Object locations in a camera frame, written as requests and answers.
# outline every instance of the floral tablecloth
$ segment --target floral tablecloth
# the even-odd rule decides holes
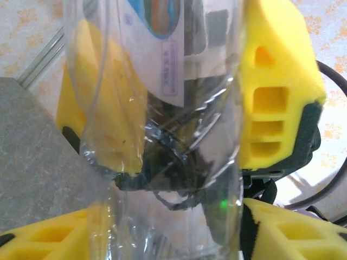
[[[304,15],[317,59],[347,77],[347,1],[292,0]],[[62,0],[0,0],[0,75],[19,78],[62,26]],[[55,118],[65,55],[61,55],[30,86]],[[322,145],[311,163],[278,181],[277,203],[288,204],[321,190],[347,156],[347,99],[323,76],[327,102],[319,123]],[[347,214],[347,179],[316,204],[330,220]]]

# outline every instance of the gray wire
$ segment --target gray wire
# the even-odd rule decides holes
[[[324,63],[317,61],[320,72],[330,78],[339,88],[343,91],[347,97],[347,80],[343,78],[339,73],[325,65]],[[331,194],[343,181],[344,177],[347,175],[347,158],[343,162],[340,170],[336,173],[334,178],[326,185],[321,191],[317,192],[315,195],[304,199],[302,201],[286,205],[285,208],[288,210],[297,210],[304,207],[311,206],[312,204],[324,199],[329,194]]]

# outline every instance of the clear plastic bag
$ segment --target clear plastic bag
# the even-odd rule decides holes
[[[91,259],[237,259],[243,1],[66,0]]]

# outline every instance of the green led light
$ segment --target green led light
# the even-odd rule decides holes
[[[220,207],[221,209],[226,210],[228,208],[228,200],[227,199],[222,200]]]

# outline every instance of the transparent plastic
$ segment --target transparent plastic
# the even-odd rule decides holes
[[[243,1],[65,0],[91,259],[237,259]]]

